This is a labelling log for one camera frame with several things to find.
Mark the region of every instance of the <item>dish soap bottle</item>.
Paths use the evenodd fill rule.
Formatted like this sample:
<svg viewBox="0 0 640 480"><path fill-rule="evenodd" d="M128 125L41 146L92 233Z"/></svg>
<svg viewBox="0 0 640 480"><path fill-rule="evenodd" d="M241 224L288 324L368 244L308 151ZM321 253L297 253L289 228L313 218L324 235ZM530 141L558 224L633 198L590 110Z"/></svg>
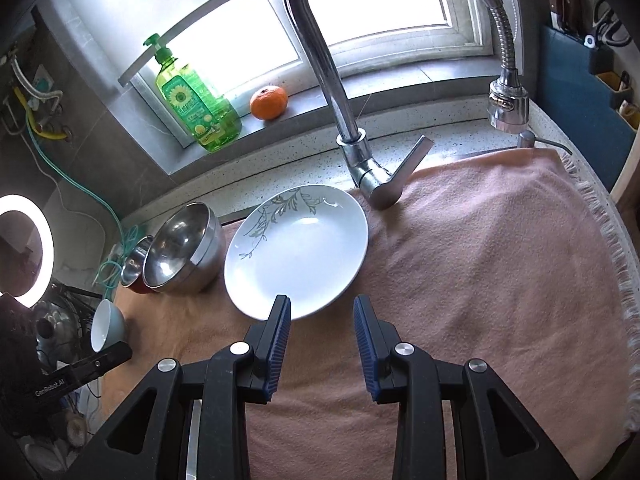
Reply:
<svg viewBox="0 0 640 480"><path fill-rule="evenodd" d="M159 40L154 34L143 43L155 48L161 66L156 86L200 145L209 152L219 150L240 133L238 113L228 99L214 95L193 68L177 64L177 58Z"/></svg>

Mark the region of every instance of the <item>chrome faucet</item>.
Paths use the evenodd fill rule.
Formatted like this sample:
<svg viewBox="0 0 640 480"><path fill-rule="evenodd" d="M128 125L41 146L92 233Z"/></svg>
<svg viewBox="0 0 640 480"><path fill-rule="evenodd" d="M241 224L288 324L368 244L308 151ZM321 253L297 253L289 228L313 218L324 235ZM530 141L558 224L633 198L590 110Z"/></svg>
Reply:
<svg viewBox="0 0 640 480"><path fill-rule="evenodd" d="M490 120L499 130L518 134L526 129L529 97L518 81L511 27L502 0L483 1L496 23L502 55L502 74L491 84L488 108ZM334 114L338 127L336 141L342 149L354 183L374 209L391 207L400 199L404 184L431 149L432 143L421 136L395 172L389 173L382 168L373 158L365 131L356 124L340 75L311 12L309 0L284 0L284 4L291 25Z"/></svg>

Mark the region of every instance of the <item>green cable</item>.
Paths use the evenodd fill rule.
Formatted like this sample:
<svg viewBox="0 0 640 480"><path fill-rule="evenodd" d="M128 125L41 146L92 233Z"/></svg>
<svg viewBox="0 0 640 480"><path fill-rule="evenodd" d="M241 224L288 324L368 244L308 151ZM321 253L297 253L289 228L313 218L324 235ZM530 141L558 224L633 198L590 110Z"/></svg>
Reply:
<svg viewBox="0 0 640 480"><path fill-rule="evenodd" d="M109 275L106 276L105 278L102 278L99 282L105 288L104 294L102 296L104 298L111 299L111 295L114 289L116 289L118 286L118 281L120 278L120 273L122 272L122 264L124 263L124 258L131 252L133 247L135 247L135 245L138 243L138 239L139 239L138 226L134 225L125 234L122 229L122 224L120 223L120 219L118 218L118 215L116 215L115 211L111 208L111 206L109 206L109 204L107 204L103 199L101 199L95 193L91 192L81 184L78 184L70 176L65 174L64 171L60 170L60 168L57 167L53 162L51 162L49 160L49 157L47 157L47 155L45 155L42 149L40 148L40 145L36 142L35 136L33 135L33 130L31 129L31 126L29 124L28 117L27 117L26 125L27 125L27 131L29 132L29 136L31 137L31 142L35 146L38 154L42 157L42 160L44 160L54 171L56 171L57 174L59 174L62 178L64 178L68 183L77 187L80 191L84 191L91 198L93 198L94 200L102 204L107 209L107 211L111 213L111 216L113 216L113 219L115 220L116 225L118 226L118 231L120 232L120 240L122 241L122 256L120 256L116 260L106 260L103 263L101 263L100 267L98 267L98 270L95 274L95 279L94 279L94 283L95 283L98 280L98 276L100 276L100 273L106 267L108 266L113 267L113 270L109 273Z"/></svg>

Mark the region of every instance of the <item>towel fringe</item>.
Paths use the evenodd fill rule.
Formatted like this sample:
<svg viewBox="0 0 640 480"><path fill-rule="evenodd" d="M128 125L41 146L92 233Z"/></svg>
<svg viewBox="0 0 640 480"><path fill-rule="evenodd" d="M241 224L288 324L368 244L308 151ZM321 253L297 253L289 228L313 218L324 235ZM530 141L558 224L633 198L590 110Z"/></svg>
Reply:
<svg viewBox="0 0 640 480"><path fill-rule="evenodd" d="M628 394L625 429L630 432L640 430L640 309L632 285L625 250L620 243L616 225L609 213L602 205L596 190L588 181L581 179L578 167L571 158L563 153L562 163L569 176L574 180L575 187L582 195L596 223L600 227L602 237L607 243L611 261L618 279L618 289L622 299L622 316L627 334L627 346L631 356L629 376L631 386Z"/></svg>

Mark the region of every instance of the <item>stainless steel bowl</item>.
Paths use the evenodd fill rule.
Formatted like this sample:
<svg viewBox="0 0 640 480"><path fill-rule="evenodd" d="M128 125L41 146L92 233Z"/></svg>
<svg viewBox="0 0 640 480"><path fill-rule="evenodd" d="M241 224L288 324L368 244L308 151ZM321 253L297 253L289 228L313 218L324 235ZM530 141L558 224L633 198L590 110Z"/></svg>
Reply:
<svg viewBox="0 0 640 480"><path fill-rule="evenodd" d="M138 294L152 292L142 280L142 265L145 263L146 254L151 247L154 238L147 235L141 238L136 246L131 250L124 260L122 272L120 273L120 283L122 286L130 288Z"/></svg>
<svg viewBox="0 0 640 480"><path fill-rule="evenodd" d="M186 205L160 228L142 269L145 285L158 292L196 294L220 272L225 235L202 202Z"/></svg>

